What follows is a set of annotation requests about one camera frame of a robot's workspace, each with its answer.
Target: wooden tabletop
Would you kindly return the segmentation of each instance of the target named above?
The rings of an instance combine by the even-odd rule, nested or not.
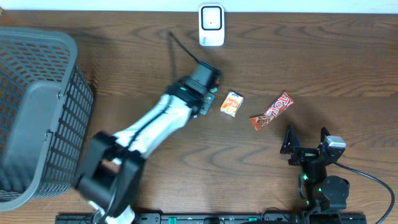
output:
[[[279,154],[288,124],[307,147],[318,146],[326,126],[347,143],[339,162],[398,192],[397,16],[226,13],[221,47],[199,46],[197,13],[5,11],[0,25],[60,30],[76,40],[78,64],[97,91],[90,136],[128,127],[171,84],[168,30],[223,71],[208,116],[173,133],[147,161],[138,207],[254,213],[304,206],[300,167]],[[190,75],[195,62],[175,51],[178,75]],[[235,118],[219,111],[230,90],[244,96]],[[295,104],[255,131],[249,118],[265,112],[283,90]],[[375,223],[387,210],[390,195],[381,185],[334,165],[327,171],[351,184],[347,212],[363,212]],[[58,213],[91,211],[71,190],[2,213],[0,222],[53,223]],[[397,222],[394,209],[385,223]]]

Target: white background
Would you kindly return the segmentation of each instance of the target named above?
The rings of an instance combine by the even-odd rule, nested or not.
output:
[[[398,0],[0,0],[7,9],[197,12],[220,3],[226,12],[398,13]]]

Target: gray plastic basket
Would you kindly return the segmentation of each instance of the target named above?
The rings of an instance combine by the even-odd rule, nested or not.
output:
[[[0,212],[68,190],[93,107],[61,32],[0,27]]]

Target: silver metal part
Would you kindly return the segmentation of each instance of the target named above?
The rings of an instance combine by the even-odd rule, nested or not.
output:
[[[344,142],[343,138],[339,136],[327,136],[325,141],[330,147],[337,147],[342,149],[346,147],[346,143]]]

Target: orange snack packet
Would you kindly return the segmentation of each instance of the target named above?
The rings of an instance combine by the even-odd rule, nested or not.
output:
[[[243,96],[239,96],[234,92],[229,92],[228,96],[221,105],[220,111],[235,117],[235,114],[243,102]]]
[[[268,108],[264,115],[250,118],[250,121],[254,128],[259,131],[269,124],[273,119],[282,114],[282,112],[292,104],[294,104],[292,97],[289,96],[286,91],[284,91],[282,96],[280,96],[278,100]]]

